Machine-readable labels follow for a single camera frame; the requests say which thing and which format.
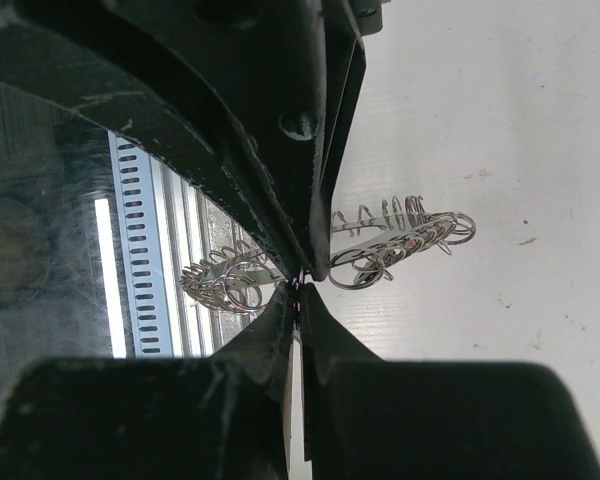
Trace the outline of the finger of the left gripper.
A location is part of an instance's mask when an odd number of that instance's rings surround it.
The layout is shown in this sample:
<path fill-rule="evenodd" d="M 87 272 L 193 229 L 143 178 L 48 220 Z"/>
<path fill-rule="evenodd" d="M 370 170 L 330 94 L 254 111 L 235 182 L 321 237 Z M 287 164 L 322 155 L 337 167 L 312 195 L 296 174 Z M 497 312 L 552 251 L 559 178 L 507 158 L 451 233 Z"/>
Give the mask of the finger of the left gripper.
<path fill-rule="evenodd" d="M 366 59 L 352 1 L 13 1 L 51 28 L 129 25 L 235 125 L 244 160 L 300 269 L 326 276 L 329 209 Z"/>
<path fill-rule="evenodd" d="M 145 35 L 97 21 L 0 19 L 0 83 L 130 141 L 236 219 L 286 277 L 300 266 L 269 201 L 239 165 L 235 125 L 193 98 L 191 76 Z"/>

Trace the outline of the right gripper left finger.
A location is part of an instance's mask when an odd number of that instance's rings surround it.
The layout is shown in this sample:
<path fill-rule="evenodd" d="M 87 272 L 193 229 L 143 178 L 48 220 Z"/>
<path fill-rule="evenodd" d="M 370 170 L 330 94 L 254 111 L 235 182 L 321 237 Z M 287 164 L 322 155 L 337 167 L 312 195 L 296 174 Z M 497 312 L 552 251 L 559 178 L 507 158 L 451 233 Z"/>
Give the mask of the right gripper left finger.
<path fill-rule="evenodd" d="M 0 407 L 0 479 L 284 479 L 295 290 L 205 358 L 56 358 Z"/>

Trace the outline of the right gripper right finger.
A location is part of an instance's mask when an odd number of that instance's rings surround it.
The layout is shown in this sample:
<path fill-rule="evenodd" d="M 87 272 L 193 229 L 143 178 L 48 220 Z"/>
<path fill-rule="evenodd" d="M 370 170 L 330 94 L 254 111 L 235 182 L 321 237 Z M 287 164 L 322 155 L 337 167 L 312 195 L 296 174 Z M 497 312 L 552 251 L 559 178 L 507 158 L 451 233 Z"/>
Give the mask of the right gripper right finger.
<path fill-rule="evenodd" d="M 528 362 L 389 361 L 298 292 L 304 452 L 317 479 L 600 479 L 575 403 Z"/>

